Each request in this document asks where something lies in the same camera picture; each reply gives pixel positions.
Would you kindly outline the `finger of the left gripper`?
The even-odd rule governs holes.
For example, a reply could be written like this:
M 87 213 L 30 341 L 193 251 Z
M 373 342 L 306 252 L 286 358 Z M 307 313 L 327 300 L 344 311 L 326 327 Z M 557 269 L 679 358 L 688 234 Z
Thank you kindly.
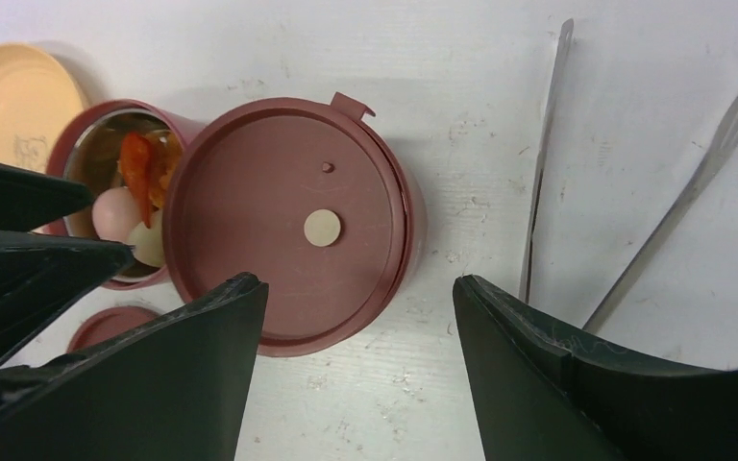
M 0 230 L 0 365 L 132 262 L 122 243 Z
M 0 163 L 0 231 L 33 231 L 93 201 L 82 183 Z

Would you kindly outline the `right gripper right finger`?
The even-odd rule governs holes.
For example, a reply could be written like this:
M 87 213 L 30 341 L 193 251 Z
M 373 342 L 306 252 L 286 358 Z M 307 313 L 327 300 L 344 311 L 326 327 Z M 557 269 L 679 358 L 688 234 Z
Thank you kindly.
M 456 279 L 456 327 L 489 460 L 738 460 L 738 370 L 637 352 Z

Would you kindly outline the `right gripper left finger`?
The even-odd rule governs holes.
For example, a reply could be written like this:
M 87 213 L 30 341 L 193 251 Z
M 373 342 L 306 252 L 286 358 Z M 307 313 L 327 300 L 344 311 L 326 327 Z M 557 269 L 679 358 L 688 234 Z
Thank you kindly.
M 269 287 L 242 273 L 40 367 L 0 369 L 0 460 L 232 460 Z

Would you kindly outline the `orange plastic plate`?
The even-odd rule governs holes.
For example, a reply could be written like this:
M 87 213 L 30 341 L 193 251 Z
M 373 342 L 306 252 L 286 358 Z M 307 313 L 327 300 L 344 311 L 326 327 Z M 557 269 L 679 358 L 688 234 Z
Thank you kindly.
M 45 172 L 63 129 L 87 106 L 80 85 L 44 50 L 0 44 L 0 163 Z

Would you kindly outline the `red steel bowl with handles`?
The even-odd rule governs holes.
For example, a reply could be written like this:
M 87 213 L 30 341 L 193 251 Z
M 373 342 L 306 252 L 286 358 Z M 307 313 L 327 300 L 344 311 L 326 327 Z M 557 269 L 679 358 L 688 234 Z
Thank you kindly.
M 206 125 L 138 100 L 100 103 L 81 112 L 64 128 L 52 148 L 46 173 L 82 183 L 97 198 L 121 184 L 117 162 L 122 138 L 127 133 L 169 131 L 186 149 Z M 98 238 L 91 221 L 91 207 L 53 221 L 46 229 L 53 235 Z M 151 268 L 135 262 L 103 286 L 122 291 L 168 281 L 167 267 Z

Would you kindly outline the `beige egg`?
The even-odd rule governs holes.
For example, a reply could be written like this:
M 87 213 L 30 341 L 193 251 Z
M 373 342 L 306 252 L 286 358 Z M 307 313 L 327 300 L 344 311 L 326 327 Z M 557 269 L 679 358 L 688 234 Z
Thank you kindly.
M 142 222 L 135 199 L 125 186 L 101 193 L 92 206 L 91 220 L 100 239 L 123 243 Z

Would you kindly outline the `white bun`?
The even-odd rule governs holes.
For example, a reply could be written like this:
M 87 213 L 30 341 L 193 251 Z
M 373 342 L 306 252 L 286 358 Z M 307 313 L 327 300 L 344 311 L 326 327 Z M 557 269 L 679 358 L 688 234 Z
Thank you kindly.
M 139 222 L 129 233 L 126 244 L 131 246 L 134 258 L 142 264 L 161 268 L 165 264 L 162 243 L 162 211 L 155 211 L 151 226 Z

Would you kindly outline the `orange fried food pieces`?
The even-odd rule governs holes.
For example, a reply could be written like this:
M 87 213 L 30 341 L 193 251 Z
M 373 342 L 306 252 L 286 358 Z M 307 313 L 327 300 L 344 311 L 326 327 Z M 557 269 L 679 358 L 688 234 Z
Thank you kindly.
M 153 226 L 153 213 L 164 206 L 183 151 L 180 140 L 170 130 L 129 132 L 121 141 L 118 171 L 148 229 Z

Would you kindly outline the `red round lid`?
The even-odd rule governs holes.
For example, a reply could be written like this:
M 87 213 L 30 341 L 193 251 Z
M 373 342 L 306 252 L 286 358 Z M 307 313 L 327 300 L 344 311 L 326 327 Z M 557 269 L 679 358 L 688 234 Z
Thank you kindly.
M 242 272 L 266 282 L 258 351 L 320 352 L 410 282 L 428 217 L 414 175 L 342 93 L 231 109 L 189 143 L 167 192 L 166 266 L 191 302 Z
M 86 319 L 69 341 L 67 353 L 87 348 L 159 317 L 149 308 L 124 305 L 104 309 Z

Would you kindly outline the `metal tongs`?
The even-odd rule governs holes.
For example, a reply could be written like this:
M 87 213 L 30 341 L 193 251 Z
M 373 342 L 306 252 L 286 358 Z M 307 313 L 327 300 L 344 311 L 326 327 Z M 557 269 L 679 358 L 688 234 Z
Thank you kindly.
M 535 177 L 531 193 L 530 215 L 527 242 L 523 260 L 523 280 L 520 282 L 519 298 L 524 302 L 531 300 L 534 280 L 535 241 L 539 211 L 549 198 L 546 192 L 546 174 L 552 131 L 556 115 L 559 92 L 564 85 L 566 68 L 574 39 L 575 19 L 570 17 L 560 26 L 553 57 L 553 68 L 549 90 L 543 113 L 539 148 L 535 161 Z M 721 172 L 738 148 L 738 94 L 729 105 L 719 122 L 715 133 L 705 148 L 701 161 L 696 166 L 689 181 L 683 186 L 676 199 L 639 247 L 635 256 L 623 272 L 616 278 L 593 313 L 590 314 L 583 331 L 597 334 L 620 306 L 636 282 L 660 252 L 699 197 Z

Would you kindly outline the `red steel bowl tall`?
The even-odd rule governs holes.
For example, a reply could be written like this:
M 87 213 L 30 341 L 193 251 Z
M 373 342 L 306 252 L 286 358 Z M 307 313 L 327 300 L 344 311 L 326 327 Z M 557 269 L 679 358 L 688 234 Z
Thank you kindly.
M 259 235 L 270 284 L 258 353 L 302 356 L 369 326 L 415 277 L 428 216 L 415 176 L 363 123 L 335 131 L 338 158 L 289 178 L 282 230 Z

